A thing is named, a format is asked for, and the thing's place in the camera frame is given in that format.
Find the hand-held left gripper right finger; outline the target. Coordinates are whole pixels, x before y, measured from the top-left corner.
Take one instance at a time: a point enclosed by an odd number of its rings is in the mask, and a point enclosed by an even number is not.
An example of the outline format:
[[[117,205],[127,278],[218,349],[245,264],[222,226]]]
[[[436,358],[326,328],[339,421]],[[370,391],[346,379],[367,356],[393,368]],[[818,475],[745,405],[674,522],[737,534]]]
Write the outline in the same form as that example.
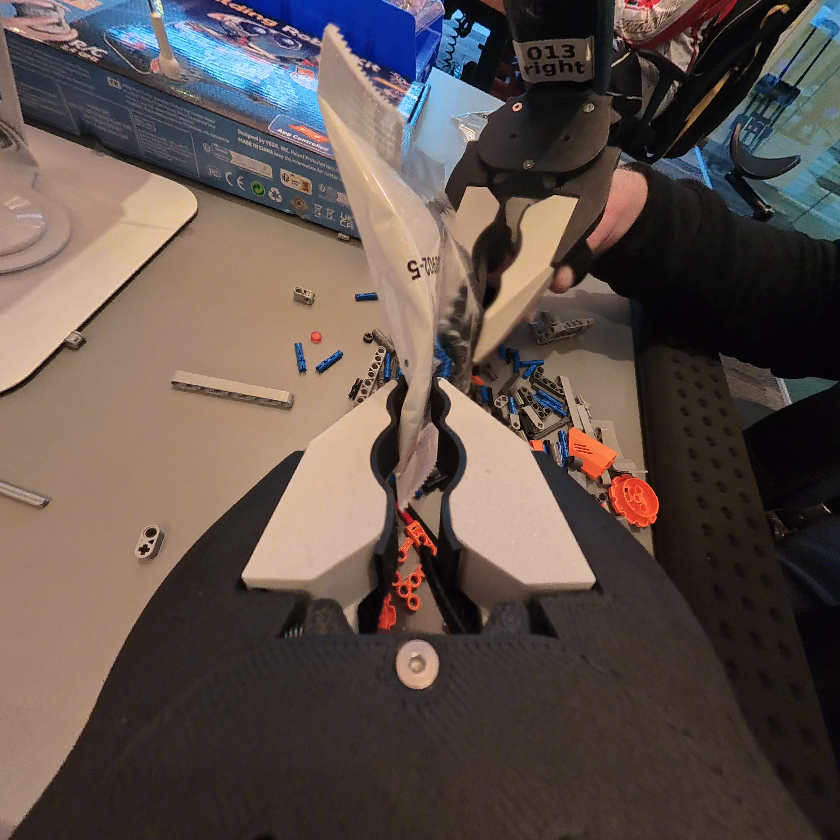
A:
[[[477,634],[504,602],[586,592],[595,574],[543,474],[563,477],[447,380],[435,380],[440,500],[435,601],[453,633]]]

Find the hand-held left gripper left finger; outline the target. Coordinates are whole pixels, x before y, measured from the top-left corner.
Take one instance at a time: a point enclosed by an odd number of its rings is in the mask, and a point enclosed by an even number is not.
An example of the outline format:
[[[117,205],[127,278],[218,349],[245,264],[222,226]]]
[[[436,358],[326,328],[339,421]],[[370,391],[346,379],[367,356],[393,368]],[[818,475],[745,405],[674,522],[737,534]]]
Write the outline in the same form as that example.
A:
[[[394,493],[403,384],[391,382],[301,454],[243,572],[249,589],[339,604],[375,633],[396,571]]]

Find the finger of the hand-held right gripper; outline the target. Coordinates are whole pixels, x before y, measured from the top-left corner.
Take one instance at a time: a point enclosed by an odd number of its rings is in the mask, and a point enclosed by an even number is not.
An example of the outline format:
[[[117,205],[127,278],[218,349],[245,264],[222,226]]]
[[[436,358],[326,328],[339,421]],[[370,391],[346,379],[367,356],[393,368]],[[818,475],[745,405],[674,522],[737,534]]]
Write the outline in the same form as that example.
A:
[[[503,205],[486,186],[465,189],[455,214],[455,238],[461,245],[475,245],[487,230],[505,229]]]
[[[550,284],[552,259],[578,203],[573,196],[550,196],[528,206],[518,222],[518,252],[501,275],[494,302],[486,310],[471,359],[487,356],[533,309]]]

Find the white backed clear parts bag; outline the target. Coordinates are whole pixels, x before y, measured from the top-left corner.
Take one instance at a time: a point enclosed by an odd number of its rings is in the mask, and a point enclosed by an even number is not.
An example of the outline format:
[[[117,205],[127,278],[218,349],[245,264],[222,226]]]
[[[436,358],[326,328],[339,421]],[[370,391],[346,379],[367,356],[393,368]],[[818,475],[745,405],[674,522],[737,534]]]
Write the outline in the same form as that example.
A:
[[[456,240],[443,164],[404,141],[404,115],[375,89],[336,25],[325,27],[321,42],[322,118],[408,385],[395,468],[397,499],[406,503],[437,457],[434,374],[469,385],[479,283]]]

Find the pile of small building pieces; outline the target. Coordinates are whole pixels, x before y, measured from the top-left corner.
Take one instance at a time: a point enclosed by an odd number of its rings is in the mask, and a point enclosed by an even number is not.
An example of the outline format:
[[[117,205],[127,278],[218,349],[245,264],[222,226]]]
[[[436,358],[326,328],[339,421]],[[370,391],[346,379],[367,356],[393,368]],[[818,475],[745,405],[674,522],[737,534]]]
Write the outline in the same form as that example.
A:
[[[355,353],[358,345],[361,353],[362,342],[373,351],[371,369],[367,364],[366,373],[358,365],[358,378],[350,390],[349,405],[362,404],[393,377],[398,377],[398,359],[396,354],[389,355],[392,350],[391,339],[382,330],[363,331],[357,318],[350,319],[349,325],[343,328],[342,338],[351,341],[351,354]],[[595,503],[606,511],[611,520],[622,524],[622,528],[629,527],[628,534],[637,534],[641,527],[628,523],[622,514],[615,514],[608,498],[610,480],[619,474],[632,474],[645,478],[645,469],[638,469],[632,460],[623,460],[621,448],[613,435],[612,422],[593,421],[590,409],[584,404],[580,394],[575,394],[568,377],[550,378],[544,370],[545,364],[539,360],[524,360],[514,371],[514,363],[519,361],[520,353],[516,348],[502,348],[499,351],[501,367],[494,368],[492,364],[481,365],[479,374],[470,386],[473,391],[470,399],[475,397],[476,404],[482,410],[491,410],[498,422],[502,423],[513,434],[526,441],[530,449],[537,454],[544,453],[557,466],[561,467],[580,486],[593,494]],[[597,480],[588,478],[582,471],[581,456],[575,459],[572,451],[571,437],[583,440],[587,435],[602,445],[614,449],[616,460]],[[420,617],[432,620],[433,609],[432,589],[425,583],[425,572],[419,556],[423,551],[434,555],[440,551],[440,538],[437,536],[437,517],[439,513],[423,514],[411,508],[407,502],[400,507],[396,498],[396,476],[393,469],[384,473],[386,486],[393,490],[395,513],[392,515],[395,535],[395,575],[388,587],[388,594],[383,596],[381,613],[375,629],[377,635],[406,634],[418,630],[419,624],[414,623],[411,615],[421,609],[423,597],[427,599],[427,608],[421,611]]]

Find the person's right hand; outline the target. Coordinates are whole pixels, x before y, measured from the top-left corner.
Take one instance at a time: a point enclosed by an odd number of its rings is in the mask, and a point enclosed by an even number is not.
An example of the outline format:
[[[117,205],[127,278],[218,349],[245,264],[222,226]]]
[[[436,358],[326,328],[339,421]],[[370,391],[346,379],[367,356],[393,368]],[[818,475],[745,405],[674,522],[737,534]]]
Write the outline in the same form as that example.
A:
[[[586,239],[583,256],[554,271],[551,292],[562,294],[576,286],[635,225],[648,201],[648,174],[643,164],[623,164],[615,170],[601,220]]]

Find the light grey long beam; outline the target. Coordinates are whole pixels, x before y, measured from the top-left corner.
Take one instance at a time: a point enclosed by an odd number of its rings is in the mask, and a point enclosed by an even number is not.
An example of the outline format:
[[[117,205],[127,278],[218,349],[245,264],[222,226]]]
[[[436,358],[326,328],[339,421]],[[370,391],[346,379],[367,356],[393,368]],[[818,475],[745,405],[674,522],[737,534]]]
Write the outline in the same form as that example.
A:
[[[283,410],[291,409],[295,402],[295,395],[291,392],[184,371],[176,371],[172,375],[171,385],[185,392],[202,393]]]

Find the black yellow gaming chair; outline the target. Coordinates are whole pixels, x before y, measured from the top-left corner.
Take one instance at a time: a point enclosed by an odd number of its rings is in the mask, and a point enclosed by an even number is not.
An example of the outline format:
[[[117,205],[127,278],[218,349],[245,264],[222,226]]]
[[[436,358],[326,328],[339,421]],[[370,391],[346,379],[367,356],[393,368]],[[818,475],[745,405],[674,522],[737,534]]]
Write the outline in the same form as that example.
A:
[[[706,29],[688,71],[630,49],[614,34],[614,144],[646,163],[688,152],[745,99],[780,38],[810,4],[737,1],[729,16]]]

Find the blue plastic bin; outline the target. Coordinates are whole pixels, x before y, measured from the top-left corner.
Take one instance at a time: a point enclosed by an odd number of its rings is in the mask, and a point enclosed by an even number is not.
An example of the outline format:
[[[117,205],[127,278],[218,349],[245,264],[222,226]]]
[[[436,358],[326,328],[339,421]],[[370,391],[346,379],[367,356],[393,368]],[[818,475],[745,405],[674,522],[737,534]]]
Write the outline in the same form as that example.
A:
[[[360,58],[394,70],[410,81],[424,82],[438,55],[441,17],[417,32],[412,15],[387,1],[254,1],[256,10],[307,34],[321,36],[336,25]]]

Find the person's black jacket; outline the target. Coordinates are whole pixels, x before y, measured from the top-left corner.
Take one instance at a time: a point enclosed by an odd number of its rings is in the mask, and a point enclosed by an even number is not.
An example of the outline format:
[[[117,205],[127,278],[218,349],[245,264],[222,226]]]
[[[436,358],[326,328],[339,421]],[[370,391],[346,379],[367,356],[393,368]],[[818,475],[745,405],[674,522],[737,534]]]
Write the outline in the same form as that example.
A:
[[[839,384],[743,433],[764,509],[787,532],[838,513]]]

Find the person's blue jeans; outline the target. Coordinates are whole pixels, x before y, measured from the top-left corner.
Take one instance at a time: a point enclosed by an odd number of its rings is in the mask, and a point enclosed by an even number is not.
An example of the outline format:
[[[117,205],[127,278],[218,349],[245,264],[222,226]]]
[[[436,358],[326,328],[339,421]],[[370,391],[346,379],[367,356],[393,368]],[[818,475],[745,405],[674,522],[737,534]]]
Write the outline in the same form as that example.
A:
[[[775,544],[794,614],[839,618],[839,516],[831,514]]]

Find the thin grey axle piece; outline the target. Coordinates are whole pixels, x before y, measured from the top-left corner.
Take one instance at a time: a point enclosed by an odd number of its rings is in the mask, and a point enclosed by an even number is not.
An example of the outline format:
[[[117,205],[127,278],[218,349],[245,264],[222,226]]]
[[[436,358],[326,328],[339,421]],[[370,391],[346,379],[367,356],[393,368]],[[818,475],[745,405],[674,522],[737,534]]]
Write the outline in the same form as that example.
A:
[[[27,490],[25,488],[10,484],[1,480],[0,484],[1,497],[25,504],[28,507],[35,509],[43,509],[48,506],[50,499],[39,493]]]

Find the white and wood book stand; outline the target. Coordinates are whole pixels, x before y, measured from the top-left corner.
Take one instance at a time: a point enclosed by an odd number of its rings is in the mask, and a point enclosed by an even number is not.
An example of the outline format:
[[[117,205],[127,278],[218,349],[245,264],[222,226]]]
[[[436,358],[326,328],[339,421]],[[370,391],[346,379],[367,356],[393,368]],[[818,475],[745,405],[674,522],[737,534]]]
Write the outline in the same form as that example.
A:
[[[186,187],[25,126],[1,37],[1,391],[21,385],[189,224]]]

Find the blue cardboard toy box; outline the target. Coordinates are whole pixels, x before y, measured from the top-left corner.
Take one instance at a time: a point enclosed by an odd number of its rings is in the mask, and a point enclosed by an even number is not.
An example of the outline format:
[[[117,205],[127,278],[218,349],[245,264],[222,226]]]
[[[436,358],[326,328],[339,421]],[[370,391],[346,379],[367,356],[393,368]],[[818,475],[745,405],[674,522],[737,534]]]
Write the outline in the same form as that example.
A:
[[[357,238],[320,38],[248,2],[2,2],[25,116]]]

